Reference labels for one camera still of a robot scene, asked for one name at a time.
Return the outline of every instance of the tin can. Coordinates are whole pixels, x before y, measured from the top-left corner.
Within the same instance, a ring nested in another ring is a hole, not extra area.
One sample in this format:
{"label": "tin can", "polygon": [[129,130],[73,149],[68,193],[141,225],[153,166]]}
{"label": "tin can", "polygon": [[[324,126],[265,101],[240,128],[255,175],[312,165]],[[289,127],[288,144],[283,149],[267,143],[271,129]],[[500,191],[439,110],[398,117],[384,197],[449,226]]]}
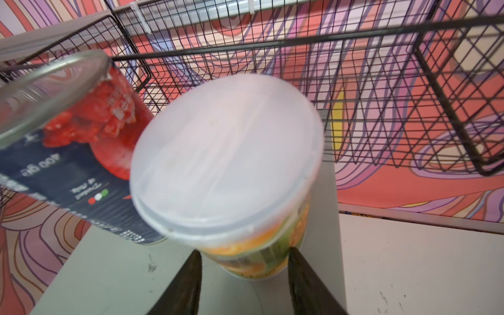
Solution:
{"label": "tin can", "polygon": [[0,89],[0,184],[135,243],[158,242],[129,189],[153,117],[104,52],[51,62]]}

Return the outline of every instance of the plastic cup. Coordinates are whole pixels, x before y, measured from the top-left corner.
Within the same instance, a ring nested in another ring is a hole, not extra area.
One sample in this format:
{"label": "plastic cup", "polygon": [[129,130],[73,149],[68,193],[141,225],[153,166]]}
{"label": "plastic cup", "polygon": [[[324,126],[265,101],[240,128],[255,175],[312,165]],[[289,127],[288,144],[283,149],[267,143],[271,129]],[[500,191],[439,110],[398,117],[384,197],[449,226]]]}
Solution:
{"label": "plastic cup", "polygon": [[212,80],[140,136],[133,202],[160,234],[234,275],[266,278],[301,246],[323,146],[317,111],[291,84],[262,75]]}

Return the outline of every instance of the white zip tie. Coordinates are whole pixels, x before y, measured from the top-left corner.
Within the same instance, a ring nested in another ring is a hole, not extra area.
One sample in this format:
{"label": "white zip tie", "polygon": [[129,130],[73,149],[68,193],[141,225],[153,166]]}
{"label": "white zip tie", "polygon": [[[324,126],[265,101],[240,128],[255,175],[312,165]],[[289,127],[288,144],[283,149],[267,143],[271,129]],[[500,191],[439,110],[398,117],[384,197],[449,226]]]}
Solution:
{"label": "white zip tie", "polygon": [[147,34],[152,34],[151,27],[149,26],[149,24],[147,24],[147,21],[145,20],[144,14],[142,13],[142,11],[140,11],[140,8],[138,7],[138,2],[137,1],[131,2],[130,7],[131,7],[131,10],[133,10],[133,12],[135,12],[135,15],[137,16],[137,19],[142,24],[142,28],[144,29],[144,31]]}
{"label": "white zip tie", "polygon": [[254,8],[254,0],[248,0],[248,12],[250,15],[253,15],[256,12]]}

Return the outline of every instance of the black wire basket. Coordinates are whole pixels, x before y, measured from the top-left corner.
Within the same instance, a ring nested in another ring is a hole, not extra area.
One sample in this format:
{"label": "black wire basket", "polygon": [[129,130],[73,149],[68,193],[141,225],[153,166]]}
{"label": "black wire basket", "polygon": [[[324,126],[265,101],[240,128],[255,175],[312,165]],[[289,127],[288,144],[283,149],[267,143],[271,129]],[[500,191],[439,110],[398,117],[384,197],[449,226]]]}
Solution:
{"label": "black wire basket", "polygon": [[154,113],[209,80],[271,75],[320,111],[325,161],[489,176],[504,168],[498,2],[147,1],[18,65],[104,49]]}

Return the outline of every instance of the can lid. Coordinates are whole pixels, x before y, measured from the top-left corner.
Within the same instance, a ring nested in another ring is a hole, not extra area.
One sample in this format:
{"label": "can lid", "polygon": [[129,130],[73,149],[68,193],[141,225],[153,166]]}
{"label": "can lid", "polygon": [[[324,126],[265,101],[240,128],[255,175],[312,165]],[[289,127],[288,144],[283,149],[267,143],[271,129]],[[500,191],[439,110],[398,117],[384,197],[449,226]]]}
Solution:
{"label": "can lid", "polygon": [[107,74],[110,58],[87,50],[52,61],[0,88],[0,149],[81,100]]}
{"label": "can lid", "polygon": [[323,146],[319,114],[291,84],[252,74],[212,80],[143,131],[132,199],[166,236],[202,246],[247,238],[297,210]]}

